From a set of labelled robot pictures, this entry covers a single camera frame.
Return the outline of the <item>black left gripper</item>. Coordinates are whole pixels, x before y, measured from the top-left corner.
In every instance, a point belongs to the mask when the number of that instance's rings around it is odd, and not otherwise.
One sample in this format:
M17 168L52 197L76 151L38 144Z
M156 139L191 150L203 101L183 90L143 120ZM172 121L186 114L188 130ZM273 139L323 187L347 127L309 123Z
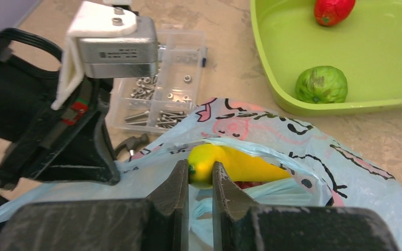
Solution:
M0 188L12 189L21 178L118 183L105 124L113 81L85 77L61 108L53 110L59 72L13 55L13 41L57 59L62 55L57 45L32 33L0 31L0 138L10 142L0 161Z

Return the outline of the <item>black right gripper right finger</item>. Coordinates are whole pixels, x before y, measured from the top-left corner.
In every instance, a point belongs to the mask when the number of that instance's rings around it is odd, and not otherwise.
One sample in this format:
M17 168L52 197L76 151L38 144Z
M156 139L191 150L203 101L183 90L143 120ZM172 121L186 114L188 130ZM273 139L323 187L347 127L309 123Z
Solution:
M398 250L372 210L260 204L213 169L214 250Z

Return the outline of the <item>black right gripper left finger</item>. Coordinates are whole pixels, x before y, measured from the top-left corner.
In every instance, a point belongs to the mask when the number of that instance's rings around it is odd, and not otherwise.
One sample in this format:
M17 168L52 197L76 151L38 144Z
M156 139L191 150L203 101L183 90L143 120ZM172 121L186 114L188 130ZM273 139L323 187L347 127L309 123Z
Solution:
M145 198L31 203L0 232L0 250L188 248L186 160Z

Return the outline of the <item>yellow fake fruit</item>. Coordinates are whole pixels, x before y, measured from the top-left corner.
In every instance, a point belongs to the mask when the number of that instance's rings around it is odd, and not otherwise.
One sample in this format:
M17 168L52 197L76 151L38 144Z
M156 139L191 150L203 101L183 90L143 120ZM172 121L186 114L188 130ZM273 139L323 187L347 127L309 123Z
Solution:
M213 187L216 162L222 163L232 181L272 182L291 176L288 171L261 157L251 156L225 145L198 145L191 150L187 162L188 183L197 189Z

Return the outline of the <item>light blue plastic bag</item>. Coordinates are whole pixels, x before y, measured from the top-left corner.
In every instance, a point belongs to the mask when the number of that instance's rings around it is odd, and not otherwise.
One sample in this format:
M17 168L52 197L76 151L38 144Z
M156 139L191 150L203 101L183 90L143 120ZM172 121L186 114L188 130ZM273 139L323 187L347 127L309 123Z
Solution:
M118 184L43 184L0 206L0 223L31 202L144 197L202 143L261 157L288 171L286 180L246 189L257 202L368 208L387 223L402 250L402 185L392 174L308 122L224 98L204 103L144 150L116 162Z

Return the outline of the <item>green fake fruit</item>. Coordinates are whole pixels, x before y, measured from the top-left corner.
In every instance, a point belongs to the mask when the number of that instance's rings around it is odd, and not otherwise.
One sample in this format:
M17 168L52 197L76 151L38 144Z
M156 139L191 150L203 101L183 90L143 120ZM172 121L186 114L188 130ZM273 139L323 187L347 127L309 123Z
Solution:
M348 95L345 74L333 66L316 66L304 70L295 84L295 98L309 104L344 103Z

